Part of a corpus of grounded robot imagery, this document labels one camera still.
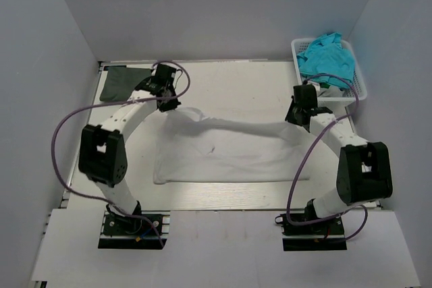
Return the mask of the white t-shirt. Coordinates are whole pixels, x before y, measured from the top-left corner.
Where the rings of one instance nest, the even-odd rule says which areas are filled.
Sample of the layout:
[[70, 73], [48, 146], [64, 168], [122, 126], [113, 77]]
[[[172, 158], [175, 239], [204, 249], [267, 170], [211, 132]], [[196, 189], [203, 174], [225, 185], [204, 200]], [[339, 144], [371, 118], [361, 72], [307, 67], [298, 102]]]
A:
[[249, 123], [170, 111], [156, 143], [156, 184], [293, 180], [304, 157], [302, 132], [286, 122]]

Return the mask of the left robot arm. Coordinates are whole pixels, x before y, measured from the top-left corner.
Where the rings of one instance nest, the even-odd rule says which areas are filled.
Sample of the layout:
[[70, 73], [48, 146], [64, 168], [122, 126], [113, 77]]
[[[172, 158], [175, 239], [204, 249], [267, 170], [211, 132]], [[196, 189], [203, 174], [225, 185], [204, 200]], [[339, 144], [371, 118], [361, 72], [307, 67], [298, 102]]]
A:
[[126, 142], [149, 115], [181, 105], [174, 86], [179, 70], [166, 61], [154, 64], [151, 75], [135, 86], [112, 116], [98, 125], [86, 125], [81, 133], [78, 169], [101, 190], [107, 211], [119, 217], [119, 225], [127, 233], [139, 231], [143, 218], [140, 203], [125, 180]]

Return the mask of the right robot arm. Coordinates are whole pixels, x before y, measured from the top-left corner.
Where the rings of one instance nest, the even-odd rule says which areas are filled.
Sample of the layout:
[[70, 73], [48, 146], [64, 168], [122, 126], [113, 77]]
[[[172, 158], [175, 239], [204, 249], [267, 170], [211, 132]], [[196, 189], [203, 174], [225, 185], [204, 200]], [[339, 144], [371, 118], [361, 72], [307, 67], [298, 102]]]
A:
[[[286, 121], [303, 127], [315, 136], [294, 176], [288, 194], [287, 222], [293, 226], [306, 226], [313, 233], [320, 233], [329, 220], [342, 216], [350, 209], [367, 202], [388, 198], [393, 193], [389, 150], [383, 142], [370, 142], [349, 132], [327, 107], [320, 107], [317, 91], [312, 84], [294, 87], [294, 94]], [[289, 213], [294, 189], [300, 174], [319, 143], [324, 143], [339, 158], [335, 187], [318, 198], [313, 198], [304, 209], [304, 218], [295, 221]]]

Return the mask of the grey garment in basket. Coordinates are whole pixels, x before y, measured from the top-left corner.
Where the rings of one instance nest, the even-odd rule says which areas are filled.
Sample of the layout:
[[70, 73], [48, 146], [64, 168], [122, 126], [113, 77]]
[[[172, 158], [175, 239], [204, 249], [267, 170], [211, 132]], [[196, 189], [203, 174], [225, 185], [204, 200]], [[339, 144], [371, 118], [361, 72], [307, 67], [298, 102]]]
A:
[[320, 90], [318, 91], [318, 97], [322, 98], [328, 98], [328, 97], [342, 97], [344, 94], [343, 88], [338, 88], [336, 86], [330, 86], [328, 88], [320, 87]]

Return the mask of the dark green folded t-shirt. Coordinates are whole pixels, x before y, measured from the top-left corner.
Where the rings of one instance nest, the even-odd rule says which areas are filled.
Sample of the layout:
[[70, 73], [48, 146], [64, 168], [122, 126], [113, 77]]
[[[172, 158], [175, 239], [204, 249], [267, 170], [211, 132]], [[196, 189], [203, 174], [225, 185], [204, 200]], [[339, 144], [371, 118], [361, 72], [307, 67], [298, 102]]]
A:
[[109, 66], [99, 100], [103, 103], [126, 101], [135, 87], [152, 74], [150, 69]]

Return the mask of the teal t-shirt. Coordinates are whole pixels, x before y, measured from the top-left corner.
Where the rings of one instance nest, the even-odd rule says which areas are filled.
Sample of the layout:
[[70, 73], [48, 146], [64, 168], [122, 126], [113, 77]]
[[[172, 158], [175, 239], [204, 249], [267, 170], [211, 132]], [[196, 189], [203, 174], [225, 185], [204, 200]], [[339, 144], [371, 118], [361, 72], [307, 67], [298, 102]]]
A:
[[338, 32], [322, 34], [296, 55], [300, 75], [341, 89], [354, 84], [355, 60]]

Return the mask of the white plastic basket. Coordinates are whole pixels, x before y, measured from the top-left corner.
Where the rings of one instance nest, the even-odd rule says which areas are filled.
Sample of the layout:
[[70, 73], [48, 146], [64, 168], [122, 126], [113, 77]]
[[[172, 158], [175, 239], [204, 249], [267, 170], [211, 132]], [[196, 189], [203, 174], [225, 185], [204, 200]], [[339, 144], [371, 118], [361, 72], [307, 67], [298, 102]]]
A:
[[[318, 82], [311, 81], [311, 78], [304, 78], [300, 75], [299, 68], [298, 68], [298, 62], [296, 55], [305, 50], [309, 44], [314, 41], [316, 38], [297, 38], [291, 42], [291, 49], [292, 49], [292, 55], [294, 59], [294, 67], [296, 70], [296, 77], [298, 79], [299, 83], [302, 83], [305, 79], [309, 79], [309, 82], [314, 83], [317, 87], [317, 90], [320, 90], [320, 87], [328, 88], [330, 86], [326, 84], [320, 84]], [[354, 84], [351, 86], [348, 84], [349, 89], [344, 89], [344, 94], [342, 97], [328, 97], [328, 98], [322, 98], [318, 97], [318, 103], [320, 105], [341, 105], [341, 106], [348, 106], [351, 103], [355, 101], [355, 97], [357, 96], [359, 100], [364, 100], [367, 97], [367, 89], [364, 83], [364, 80], [362, 78], [362, 72], [358, 66], [354, 51], [350, 45], [349, 42], [342, 39], [342, 46], [346, 49], [349, 49], [354, 56], [355, 60], [355, 72], [354, 72]]]

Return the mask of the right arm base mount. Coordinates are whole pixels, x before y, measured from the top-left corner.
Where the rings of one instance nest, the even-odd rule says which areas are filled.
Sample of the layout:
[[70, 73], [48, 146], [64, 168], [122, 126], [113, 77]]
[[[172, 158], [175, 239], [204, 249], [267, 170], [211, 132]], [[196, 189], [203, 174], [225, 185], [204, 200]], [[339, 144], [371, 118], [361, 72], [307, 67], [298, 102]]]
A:
[[323, 252], [347, 250], [345, 231], [341, 218], [313, 225], [294, 226], [286, 214], [275, 217], [281, 227], [285, 252]]

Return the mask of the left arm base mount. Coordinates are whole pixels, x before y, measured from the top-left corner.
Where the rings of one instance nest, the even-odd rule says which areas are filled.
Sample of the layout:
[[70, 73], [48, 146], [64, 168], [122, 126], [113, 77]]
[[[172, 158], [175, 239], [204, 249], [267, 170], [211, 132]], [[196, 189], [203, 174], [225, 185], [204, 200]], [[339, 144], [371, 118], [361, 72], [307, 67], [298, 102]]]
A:
[[170, 212], [143, 212], [142, 215], [150, 220], [152, 225], [143, 220], [134, 220], [127, 224], [119, 215], [105, 211], [98, 249], [162, 250], [163, 246], [152, 226], [165, 244], [169, 235]]

